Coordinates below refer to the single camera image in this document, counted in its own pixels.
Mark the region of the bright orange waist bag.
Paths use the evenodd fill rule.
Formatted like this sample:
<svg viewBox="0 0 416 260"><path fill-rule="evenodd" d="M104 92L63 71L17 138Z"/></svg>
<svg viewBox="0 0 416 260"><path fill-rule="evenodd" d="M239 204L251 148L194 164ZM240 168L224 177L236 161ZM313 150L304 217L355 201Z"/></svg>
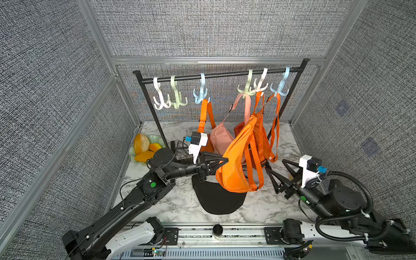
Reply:
<svg viewBox="0 0 416 260"><path fill-rule="evenodd" d="M279 112L280 112L280 106L281 106L281 95L275 94L271 96L267 103L275 99L276 103L276 111L275 111L275 117L273 120L272 128L270 130L270 137L267 138L266 144L266 151L265 151L265 158L269 160L271 163L274 163L278 159L278 152L273 152L273 147L278 148L278 139L279 139L279 132L280 132L280 118L279 118Z"/></svg>

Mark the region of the pink waist bag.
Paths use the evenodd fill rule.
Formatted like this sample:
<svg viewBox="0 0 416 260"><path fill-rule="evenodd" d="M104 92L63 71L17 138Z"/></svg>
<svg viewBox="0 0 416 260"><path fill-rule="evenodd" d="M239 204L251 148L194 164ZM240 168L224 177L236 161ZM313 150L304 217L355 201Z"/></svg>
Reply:
<svg viewBox="0 0 416 260"><path fill-rule="evenodd" d="M239 93L234 103L231 105L227 116L218 126L216 126L211 131L210 141L213 144L215 152L217 152L219 155L223 155L228 149L228 147L231 145L231 143L234 141L234 138L232 137L232 135L225 128L224 122L229 116L229 114L231 113L231 111L237 107L238 102L241 98L244 98L245 100L243 127L248 123L249 118L250 118L251 96L248 94Z"/></svg>

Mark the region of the orange bag bottom pile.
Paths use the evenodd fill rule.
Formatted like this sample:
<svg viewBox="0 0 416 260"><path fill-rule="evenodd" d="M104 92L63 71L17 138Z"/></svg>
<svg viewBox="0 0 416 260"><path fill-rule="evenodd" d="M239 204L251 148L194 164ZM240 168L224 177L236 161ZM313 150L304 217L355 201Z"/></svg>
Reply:
<svg viewBox="0 0 416 260"><path fill-rule="evenodd" d="M216 172L216 180L229 192L260 190L264 176L254 135L257 118L252 115L224 154L228 160Z"/></svg>

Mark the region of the black waist bag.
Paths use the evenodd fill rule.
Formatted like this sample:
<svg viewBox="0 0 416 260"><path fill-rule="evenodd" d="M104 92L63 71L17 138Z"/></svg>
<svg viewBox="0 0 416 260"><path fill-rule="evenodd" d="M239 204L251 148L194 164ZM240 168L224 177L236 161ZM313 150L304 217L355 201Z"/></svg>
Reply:
<svg viewBox="0 0 416 260"><path fill-rule="evenodd" d="M247 196L247 193L229 192L219 183L200 182L197 175L191 180L201 206L213 215L229 215L237 211L244 204Z"/></svg>

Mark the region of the dark orange waist bag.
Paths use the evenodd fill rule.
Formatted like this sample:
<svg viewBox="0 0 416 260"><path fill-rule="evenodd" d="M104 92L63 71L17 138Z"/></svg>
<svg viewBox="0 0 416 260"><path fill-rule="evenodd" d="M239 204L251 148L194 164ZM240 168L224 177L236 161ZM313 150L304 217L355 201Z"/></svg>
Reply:
<svg viewBox="0 0 416 260"><path fill-rule="evenodd" d="M272 147L273 147L273 143L276 137L276 146L278 144L278 135L279 135L279 126L277 126L277 130L276 130L276 135L273 132L273 130L276 127L277 123L273 123L272 126L272 133L271 133L271 141L269 142L265 128L263 126L263 116L264 116L264 93L263 92L257 92L256 93L256 100L255 100L255 107L253 109L253 113L251 115L254 115L257 119L257 122L254 126L254 130L253 130L253 134L255 137L255 142L256 142L256 146L257 146L257 151L259 154L259 159L261 160L261 165L262 168L265 168L266 165L268 165L267 161L270 161L272 163L274 163L278 156L274 155L273 151L272 151ZM260 112L256 113L256 109L257 109L257 105L260 102L260 100L262 99L262 109ZM251 106L251 98L246 97L245 98L245 109L244 109L244 118L249 118L250 116L250 106ZM243 129L244 127L244 121L239 123L235 128L234 128L234 132L235 132L235 136L237 137L239 132Z"/></svg>

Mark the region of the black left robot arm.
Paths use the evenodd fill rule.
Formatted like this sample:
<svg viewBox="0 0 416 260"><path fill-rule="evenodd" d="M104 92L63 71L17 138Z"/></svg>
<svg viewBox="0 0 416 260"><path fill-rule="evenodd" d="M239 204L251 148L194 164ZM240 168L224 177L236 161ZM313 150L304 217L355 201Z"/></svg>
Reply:
<svg viewBox="0 0 416 260"><path fill-rule="evenodd" d="M157 244L165 229L156 217L148 218L130 231L123 228L164 198L173 189L171 180L196 174L206 177L227 163L228 159L210 152L202 152L194 162L191 158L178 160L169 148L159 149L148 160L149 171L118 205L83 230L69 230L64 234L62 242L67 258L111 260L137 245Z"/></svg>

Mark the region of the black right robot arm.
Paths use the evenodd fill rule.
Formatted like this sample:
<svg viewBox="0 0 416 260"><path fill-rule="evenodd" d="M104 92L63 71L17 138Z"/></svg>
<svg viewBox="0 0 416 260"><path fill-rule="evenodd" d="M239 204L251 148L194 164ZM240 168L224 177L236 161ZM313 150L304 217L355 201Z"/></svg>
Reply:
<svg viewBox="0 0 416 260"><path fill-rule="evenodd" d="M276 193L298 196L316 215L315 222L285 219L279 227L264 229L268 244L296 245L284 258L303 258L314 241L334 241L365 248L373 254L405 255L416 252L411 231L400 219L387 219L374 210L370 191L358 179L323 167L321 159L303 156L299 162L282 160L292 179L265 170Z"/></svg>

